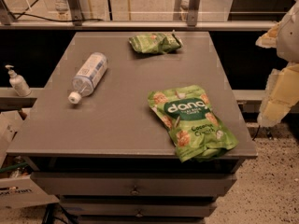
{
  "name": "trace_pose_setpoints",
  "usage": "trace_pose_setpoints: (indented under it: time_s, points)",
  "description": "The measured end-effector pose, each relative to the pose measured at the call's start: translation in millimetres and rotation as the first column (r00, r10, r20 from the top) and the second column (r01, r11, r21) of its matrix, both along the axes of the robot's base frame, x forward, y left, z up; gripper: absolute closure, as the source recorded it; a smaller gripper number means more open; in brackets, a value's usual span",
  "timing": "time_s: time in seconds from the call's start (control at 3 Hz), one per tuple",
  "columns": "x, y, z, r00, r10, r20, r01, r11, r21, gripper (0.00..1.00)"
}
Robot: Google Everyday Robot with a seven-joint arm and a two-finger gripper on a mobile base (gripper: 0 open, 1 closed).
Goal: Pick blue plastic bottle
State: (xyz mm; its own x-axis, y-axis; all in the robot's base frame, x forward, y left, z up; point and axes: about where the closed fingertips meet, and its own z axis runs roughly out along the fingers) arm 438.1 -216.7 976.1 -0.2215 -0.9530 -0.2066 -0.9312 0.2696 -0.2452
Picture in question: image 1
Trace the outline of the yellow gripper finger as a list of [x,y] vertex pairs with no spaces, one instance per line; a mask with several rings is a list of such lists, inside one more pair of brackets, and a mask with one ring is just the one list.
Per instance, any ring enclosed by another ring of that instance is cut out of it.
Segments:
[[261,35],[255,42],[255,45],[261,48],[270,49],[277,46],[277,36],[278,28],[280,23],[276,23],[272,28],[270,28],[266,33]]
[[288,63],[282,70],[273,69],[267,79],[258,123],[262,127],[279,124],[298,102],[299,63]]

